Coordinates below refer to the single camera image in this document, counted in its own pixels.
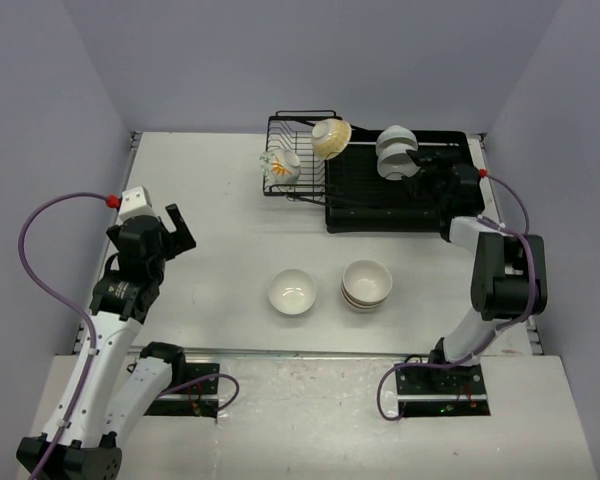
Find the white bowl back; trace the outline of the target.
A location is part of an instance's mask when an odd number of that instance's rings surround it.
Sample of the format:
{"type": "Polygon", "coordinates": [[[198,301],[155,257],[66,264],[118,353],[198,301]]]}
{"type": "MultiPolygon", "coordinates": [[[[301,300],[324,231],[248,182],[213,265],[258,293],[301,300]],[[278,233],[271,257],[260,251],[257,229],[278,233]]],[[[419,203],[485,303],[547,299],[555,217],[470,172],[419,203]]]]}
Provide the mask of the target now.
{"type": "Polygon", "coordinates": [[[379,134],[376,140],[376,154],[379,155],[384,148],[393,144],[407,145],[415,151],[419,148],[415,133],[400,125],[392,125],[379,134]]]}

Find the white bowl front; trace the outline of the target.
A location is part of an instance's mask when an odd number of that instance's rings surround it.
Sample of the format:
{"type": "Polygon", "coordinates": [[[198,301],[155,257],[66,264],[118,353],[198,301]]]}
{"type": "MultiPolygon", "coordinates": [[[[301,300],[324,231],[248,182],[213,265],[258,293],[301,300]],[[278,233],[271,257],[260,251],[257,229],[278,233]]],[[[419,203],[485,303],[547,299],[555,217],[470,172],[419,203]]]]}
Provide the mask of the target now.
{"type": "Polygon", "coordinates": [[[310,310],[317,298],[317,284],[311,275],[299,269],[279,272],[268,288],[270,304],[287,316],[302,315],[310,310]]]}

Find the beige floral bowl back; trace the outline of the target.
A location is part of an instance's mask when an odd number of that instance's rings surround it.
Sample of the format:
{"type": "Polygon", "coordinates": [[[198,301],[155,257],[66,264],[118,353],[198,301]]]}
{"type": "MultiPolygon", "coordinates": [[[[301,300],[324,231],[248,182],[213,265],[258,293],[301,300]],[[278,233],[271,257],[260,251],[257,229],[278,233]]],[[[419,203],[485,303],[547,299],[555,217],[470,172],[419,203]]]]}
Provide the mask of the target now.
{"type": "Polygon", "coordinates": [[[390,295],[393,277],[382,263],[362,259],[346,267],[342,284],[360,300],[373,301],[390,295]]]}

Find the beige floral bowl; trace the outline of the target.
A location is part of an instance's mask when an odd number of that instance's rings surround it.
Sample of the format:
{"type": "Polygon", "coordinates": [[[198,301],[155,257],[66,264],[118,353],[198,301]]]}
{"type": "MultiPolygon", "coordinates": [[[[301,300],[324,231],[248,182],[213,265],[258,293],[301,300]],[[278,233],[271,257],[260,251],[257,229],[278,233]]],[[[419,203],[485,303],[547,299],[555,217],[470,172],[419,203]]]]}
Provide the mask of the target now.
{"type": "Polygon", "coordinates": [[[393,277],[382,263],[362,259],[346,267],[342,284],[360,300],[373,301],[390,295],[393,277]]]}
{"type": "Polygon", "coordinates": [[[342,296],[346,295],[352,299],[354,299],[356,302],[358,303],[362,303],[362,304],[371,304],[371,303],[378,303],[381,301],[386,301],[387,296],[384,296],[383,298],[377,299],[377,300],[373,300],[373,301],[366,301],[366,300],[360,300],[359,298],[355,297],[354,295],[352,295],[349,290],[346,288],[346,286],[344,284],[341,284],[341,293],[342,296]]]}
{"type": "Polygon", "coordinates": [[[381,301],[378,303],[371,303],[371,304],[358,303],[354,299],[352,299],[346,295],[343,296],[343,299],[350,308],[352,308],[355,311],[359,311],[359,312],[372,312],[372,311],[378,310],[379,308],[381,308],[384,305],[384,301],[381,301]]]}

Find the beige floral bowl front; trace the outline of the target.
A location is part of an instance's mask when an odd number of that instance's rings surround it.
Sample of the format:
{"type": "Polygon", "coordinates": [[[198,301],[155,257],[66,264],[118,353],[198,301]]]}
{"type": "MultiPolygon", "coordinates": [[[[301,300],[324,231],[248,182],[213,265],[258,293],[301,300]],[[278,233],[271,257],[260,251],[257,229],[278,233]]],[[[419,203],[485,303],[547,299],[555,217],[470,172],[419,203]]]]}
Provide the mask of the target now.
{"type": "Polygon", "coordinates": [[[372,312],[372,311],[378,310],[379,308],[381,308],[384,305],[384,301],[381,301],[378,303],[371,303],[371,304],[358,303],[354,299],[352,299],[346,295],[343,296],[343,299],[350,308],[352,308],[355,311],[359,311],[359,312],[372,312]]]}

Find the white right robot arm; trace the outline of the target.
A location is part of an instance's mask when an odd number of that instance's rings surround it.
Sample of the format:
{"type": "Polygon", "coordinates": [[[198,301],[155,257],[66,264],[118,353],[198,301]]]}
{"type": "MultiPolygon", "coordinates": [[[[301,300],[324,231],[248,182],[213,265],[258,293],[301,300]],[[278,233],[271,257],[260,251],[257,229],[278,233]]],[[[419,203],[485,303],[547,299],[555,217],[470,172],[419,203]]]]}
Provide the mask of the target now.
{"type": "Polygon", "coordinates": [[[423,364],[428,385],[447,393],[461,382],[460,368],[477,365],[500,334],[545,310],[545,242],[530,232],[526,210],[521,231],[485,215],[479,202],[481,182],[493,178],[487,170],[437,155],[411,152],[409,157],[418,170],[405,180],[408,195],[431,201],[440,237],[474,258],[471,308],[423,364]]]}

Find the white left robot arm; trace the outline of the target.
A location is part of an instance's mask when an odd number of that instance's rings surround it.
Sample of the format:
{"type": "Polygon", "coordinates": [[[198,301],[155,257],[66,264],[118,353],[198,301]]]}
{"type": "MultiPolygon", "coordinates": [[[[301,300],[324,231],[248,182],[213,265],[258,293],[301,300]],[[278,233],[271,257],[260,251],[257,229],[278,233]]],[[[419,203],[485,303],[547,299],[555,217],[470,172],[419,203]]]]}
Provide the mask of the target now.
{"type": "Polygon", "coordinates": [[[114,479],[122,447],[140,417],[162,392],[188,379],[181,348],[156,344],[116,390],[118,373],[150,307],[160,294],[165,265],[196,246],[179,208],[166,206],[175,229],[152,211],[122,213],[107,235],[110,256],[92,293],[86,339],[69,383],[41,433],[25,437],[16,457],[32,479],[114,479]]]}

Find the black dish drying tray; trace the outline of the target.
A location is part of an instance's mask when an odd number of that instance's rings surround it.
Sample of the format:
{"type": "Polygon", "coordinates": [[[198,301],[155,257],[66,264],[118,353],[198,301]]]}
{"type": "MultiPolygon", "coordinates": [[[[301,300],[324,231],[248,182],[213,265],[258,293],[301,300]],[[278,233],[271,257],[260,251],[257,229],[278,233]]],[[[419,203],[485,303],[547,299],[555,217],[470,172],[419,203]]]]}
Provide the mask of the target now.
{"type": "Polygon", "coordinates": [[[481,177],[465,133],[417,130],[415,157],[420,169],[396,180],[377,172],[379,134],[355,132],[345,150],[325,162],[330,233],[438,232],[454,217],[484,212],[481,177]]]}

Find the yellow patterned bowl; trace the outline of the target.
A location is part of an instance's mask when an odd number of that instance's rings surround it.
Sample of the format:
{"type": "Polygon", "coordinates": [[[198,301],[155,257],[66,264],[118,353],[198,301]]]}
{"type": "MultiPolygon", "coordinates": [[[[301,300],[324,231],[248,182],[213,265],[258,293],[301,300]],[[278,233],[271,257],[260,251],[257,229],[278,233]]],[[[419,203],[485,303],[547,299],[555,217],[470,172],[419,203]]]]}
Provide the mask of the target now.
{"type": "Polygon", "coordinates": [[[319,160],[330,160],[344,151],[352,135],[351,125],[344,120],[328,118],[317,122],[311,130],[311,145],[319,160]]]}

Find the white green floral bowl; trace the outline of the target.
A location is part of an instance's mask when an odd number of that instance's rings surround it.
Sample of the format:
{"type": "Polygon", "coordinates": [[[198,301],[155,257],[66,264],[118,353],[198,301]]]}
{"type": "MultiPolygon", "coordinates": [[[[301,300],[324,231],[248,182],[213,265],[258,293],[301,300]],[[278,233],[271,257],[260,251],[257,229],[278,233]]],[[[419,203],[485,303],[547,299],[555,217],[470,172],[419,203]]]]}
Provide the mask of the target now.
{"type": "Polygon", "coordinates": [[[290,149],[274,148],[259,156],[260,166],[266,184],[295,184],[301,174],[301,161],[290,149]]]}

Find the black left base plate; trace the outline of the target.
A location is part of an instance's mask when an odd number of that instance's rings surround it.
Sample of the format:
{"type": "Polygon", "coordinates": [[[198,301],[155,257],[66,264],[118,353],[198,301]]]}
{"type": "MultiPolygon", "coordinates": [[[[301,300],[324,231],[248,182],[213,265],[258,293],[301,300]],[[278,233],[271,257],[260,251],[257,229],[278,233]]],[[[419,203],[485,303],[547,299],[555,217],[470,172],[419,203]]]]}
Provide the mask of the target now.
{"type": "Polygon", "coordinates": [[[160,397],[149,406],[145,416],[216,419],[218,385],[219,379],[214,378],[160,397]]]}

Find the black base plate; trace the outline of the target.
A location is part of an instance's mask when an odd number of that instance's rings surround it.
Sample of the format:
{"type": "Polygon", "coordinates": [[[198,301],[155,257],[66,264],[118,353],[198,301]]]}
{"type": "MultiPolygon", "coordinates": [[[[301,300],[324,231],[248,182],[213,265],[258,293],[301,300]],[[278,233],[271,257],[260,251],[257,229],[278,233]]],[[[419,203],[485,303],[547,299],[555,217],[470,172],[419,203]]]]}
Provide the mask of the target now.
{"type": "Polygon", "coordinates": [[[400,418],[490,416],[480,365],[449,370],[404,368],[395,373],[400,418]]]}
{"type": "Polygon", "coordinates": [[[219,379],[214,378],[160,397],[149,406],[145,416],[216,419],[218,385],[219,379]]]}

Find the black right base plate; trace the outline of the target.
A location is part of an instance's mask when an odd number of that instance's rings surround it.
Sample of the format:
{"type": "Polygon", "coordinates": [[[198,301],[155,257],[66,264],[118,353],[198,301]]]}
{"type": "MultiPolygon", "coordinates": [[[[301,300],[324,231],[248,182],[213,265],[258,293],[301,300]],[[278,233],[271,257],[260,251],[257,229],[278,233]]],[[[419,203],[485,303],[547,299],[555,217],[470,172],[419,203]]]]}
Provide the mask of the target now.
{"type": "Polygon", "coordinates": [[[480,365],[449,370],[404,368],[395,373],[400,418],[490,416],[480,365]]]}

